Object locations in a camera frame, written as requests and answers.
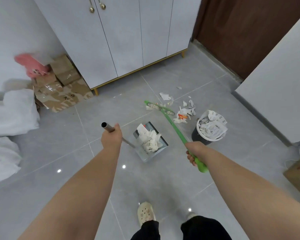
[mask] white cabinet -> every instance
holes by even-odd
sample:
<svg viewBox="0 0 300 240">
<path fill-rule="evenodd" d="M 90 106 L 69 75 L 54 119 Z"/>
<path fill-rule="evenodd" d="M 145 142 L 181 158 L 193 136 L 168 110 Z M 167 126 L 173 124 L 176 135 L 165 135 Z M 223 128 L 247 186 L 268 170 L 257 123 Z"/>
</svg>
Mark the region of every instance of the white cabinet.
<svg viewBox="0 0 300 240">
<path fill-rule="evenodd" d="M 188 48 L 201 0 L 173 0 L 167 56 Z"/>
<path fill-rule="evenodd" d="M 143 65 L 167 56 L 173 0 L 139 0 Z"/>
<path fill-rule="evenodd" d="M 118 76 L 143 67 L 139 0 L 95 1 Z"/>
<path fill-rule="evenodd" d="M 118 76 L 98 12 L 89 12 L 89 0 L 34 1 L 90 88 Z"/>
<path fill-rule="evenodd" d="M 95 88 L 186 49 L 201 0 L 34 1 Z"/>
</svg>

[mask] gray tile floor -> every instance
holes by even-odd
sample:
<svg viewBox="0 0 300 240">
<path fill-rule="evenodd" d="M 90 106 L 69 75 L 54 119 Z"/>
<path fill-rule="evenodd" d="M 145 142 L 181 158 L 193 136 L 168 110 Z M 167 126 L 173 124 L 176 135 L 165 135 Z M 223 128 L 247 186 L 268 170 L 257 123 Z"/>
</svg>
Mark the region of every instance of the gray tile floor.
<svg viewBox="0 0 300 240">
<path fill-rule="evenodd" d="M 0 240 L 16 239 L 58 189 L 102 148 L 100 124 L 119 122 L 128 137 L 140 123 L 151 121 L 169 147 L 143 163 L 122 144 L 110 199 L 96 239 L 129 240 L 139 229 L 139 203 L 152 203 L 162 239 L 182 239 L 180 224 L 188 209 L 215 218 L 233 239 L 246 234 L 224 203 L 209 173 L 190 165 L 171 125 L 143 101 L 160 102 L 160 92 L 174 97 L 178 111 L 189 97 L 197 117 L 210 108 L 228 121 L 226 137 L 210 147 L 286 190 L 300 202 L 300 193 L 284 178 L 284 162 L 298 159 L 230 92 L 239 84 L 190 44 L 180 55 L 162 61 L 99 89 L 99 96 L 59 113 L 41 111 L 40 128 L 13 140 L 24 160 L 21 170 L 0 182 Z M 196 118 L 177 125 L 190 139 Z"/>
</svg>

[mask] gold cabinet handle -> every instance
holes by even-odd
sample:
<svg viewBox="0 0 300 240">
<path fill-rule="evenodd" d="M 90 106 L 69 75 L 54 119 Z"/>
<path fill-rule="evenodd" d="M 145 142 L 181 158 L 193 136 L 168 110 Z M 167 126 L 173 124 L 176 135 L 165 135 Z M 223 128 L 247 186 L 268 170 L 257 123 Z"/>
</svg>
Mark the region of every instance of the gold cabinet handle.
<svg viewBox="0 0 300 240">
<path fill-rule="evenodd" d="M 91 13 L 94 13 L 94 8 L 93 8 L 93 5 L 92 5 L 92 2 L 91 2 L 91 0 L 89 0 L 89 2 L 90 2 L 90 12 Z"/>
<path fill-rule="evenodd" d="M 100 0 L 98 0 L 98 2 L 99 2 L 99 5 L 100 5 L 101 9 L 104 10 L 106 8 L 106 5 L 101 3 Z"/>
</svg>

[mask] trash bag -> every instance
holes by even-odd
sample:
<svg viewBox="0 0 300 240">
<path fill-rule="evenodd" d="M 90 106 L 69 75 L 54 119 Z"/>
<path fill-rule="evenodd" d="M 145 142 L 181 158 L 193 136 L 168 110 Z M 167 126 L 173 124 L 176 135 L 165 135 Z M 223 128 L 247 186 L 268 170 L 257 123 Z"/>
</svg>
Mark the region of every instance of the trash bag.
<svg viewBox="0 0 300 240">
<path fill-rule="evenodd" d="M 20 170 L 20 160 L 18 145 L 8 137 L 0 137 L 0 181 Z"/>
<path fill-rule="evenodd" d="M 39 128 L 39 113 L 31 89 L 9 91 L 0 101 L 0 136 L 25 134 Z"/>
</svg>

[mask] gold cabinet leg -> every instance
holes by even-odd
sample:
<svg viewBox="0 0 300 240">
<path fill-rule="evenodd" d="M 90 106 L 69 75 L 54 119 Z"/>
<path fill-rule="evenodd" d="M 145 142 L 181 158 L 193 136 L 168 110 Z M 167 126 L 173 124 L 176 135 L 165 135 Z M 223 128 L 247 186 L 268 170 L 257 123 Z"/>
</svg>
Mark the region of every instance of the gold cabinet leg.
<svg viewBox="0 0 300 240">
<path fill-rule="evenodd" d="M 94 93 L 96 94 L 96 96 L 99 95 L 98 90 L 96 88 L 94 89 Z"/>
</svg>

